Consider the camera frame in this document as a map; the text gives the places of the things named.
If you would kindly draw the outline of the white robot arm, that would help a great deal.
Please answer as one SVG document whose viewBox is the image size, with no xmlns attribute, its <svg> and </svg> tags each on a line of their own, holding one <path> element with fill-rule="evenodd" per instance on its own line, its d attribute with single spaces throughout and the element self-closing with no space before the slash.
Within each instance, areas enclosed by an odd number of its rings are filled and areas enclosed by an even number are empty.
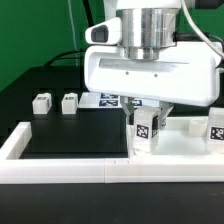
<svg viewBox="0 0 224 224">
<path fill-rule="evenodd" d="M 85 32 L 84 80 L 93 92 L 207 107 L 219 96 L 224 44 L 201 31 L 194 0 L 104 0 L 106 20 Z"/>
</svg>

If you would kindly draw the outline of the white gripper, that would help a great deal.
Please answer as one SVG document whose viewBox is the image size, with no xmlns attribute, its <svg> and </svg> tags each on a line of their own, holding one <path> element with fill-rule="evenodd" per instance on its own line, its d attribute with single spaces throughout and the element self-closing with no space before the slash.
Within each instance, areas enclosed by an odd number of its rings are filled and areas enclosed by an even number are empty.
<svg viewBox="0 0 224 224">
<path fill-rule="evenodd" d="M 173 103 L 206 107 L 219 97 L 220 57 L 205 43 L 179 41 L 161 49 L 157 60 L 134 60 L 125 56 L 121 37 L 120 18 L 86 30 L 90 47 L 85 53 L 84 80 L 92 92 L 121 96 L 128 125 L 134 123 L 133 98 L 162 101 L 158 127 L 163 130 Z"/>
</svg>

